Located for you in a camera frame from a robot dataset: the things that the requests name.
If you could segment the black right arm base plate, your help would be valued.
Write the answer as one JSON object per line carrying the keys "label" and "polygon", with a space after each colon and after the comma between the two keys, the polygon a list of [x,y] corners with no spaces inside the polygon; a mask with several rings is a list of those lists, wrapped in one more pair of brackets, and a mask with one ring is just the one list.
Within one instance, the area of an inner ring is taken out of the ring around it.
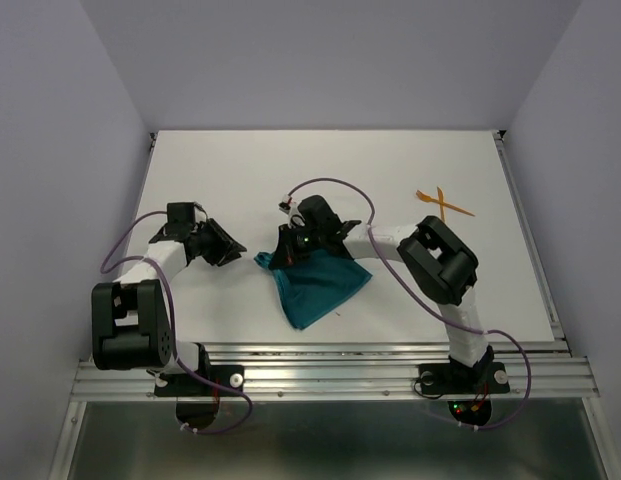
{"label": "black right arm base plate", "polygon": [[453,362],[424,363],[418,366],[416,384],[426,396],[506,394],[510,392],[508,375],[501,362],[479,369]]}

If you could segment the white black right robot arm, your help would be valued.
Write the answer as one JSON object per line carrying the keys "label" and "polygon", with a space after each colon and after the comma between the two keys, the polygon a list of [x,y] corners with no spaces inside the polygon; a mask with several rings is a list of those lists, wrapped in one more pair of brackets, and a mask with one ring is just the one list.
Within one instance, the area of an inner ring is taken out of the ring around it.
{"label": "white black right robot arm", "polygon": [[437,305],[435,317],[445,325],[449,354],[446,364],[419,367],[428,395],[471,393],[488,382],[494,354],[475,305],[478,259],[439,218],[377,230],[360,220],[283,224],[267,268],[306,266],[315,252],[348,262],[378,259],[387,267],[400,262]]}

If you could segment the teal cloth napkin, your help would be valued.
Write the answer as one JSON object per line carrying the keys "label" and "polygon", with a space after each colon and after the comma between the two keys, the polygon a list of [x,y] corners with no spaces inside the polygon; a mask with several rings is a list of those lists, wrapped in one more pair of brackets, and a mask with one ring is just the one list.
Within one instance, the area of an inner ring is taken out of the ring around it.
{"label": "teal cloth napkin", "polygon": [[354,260],[324,250],[284,269],[269,269],[272,253],[259,252],[254,261],[270,273],[284,315],[292,328],[303,331],[350,300],[373,275]]}

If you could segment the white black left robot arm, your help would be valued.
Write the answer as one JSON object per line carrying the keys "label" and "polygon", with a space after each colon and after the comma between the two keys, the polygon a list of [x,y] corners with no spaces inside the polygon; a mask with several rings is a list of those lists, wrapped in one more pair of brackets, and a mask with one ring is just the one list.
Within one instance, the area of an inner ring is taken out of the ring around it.
{"label": "white black left robot arm", "polygon": [[239,259],[245,246],[214,219],[168,221],[132,267],[91,293],[92,356],[100,370],[147,369],[178,375],[189,393],[213,383],[205,347],[177,339],[171,281],[200,258],[216,267]]}

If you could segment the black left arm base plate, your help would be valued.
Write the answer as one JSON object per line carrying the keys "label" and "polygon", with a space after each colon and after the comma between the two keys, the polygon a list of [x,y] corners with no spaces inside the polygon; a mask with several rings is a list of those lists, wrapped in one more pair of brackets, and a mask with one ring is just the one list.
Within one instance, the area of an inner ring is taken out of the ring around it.
{"label": "black left arm base plate", "polygon": [[212,365],[207,374],[208,379],[215,383],[215,386],[204,384],[186,373],[161,374],[155,382],[154,395],[158,398],[235,396],[235,393],[220,389],[219,385],[226,389],[243,390],[243,384],[236,383],[239,377],[245,377],[245,369],[241,365]]}

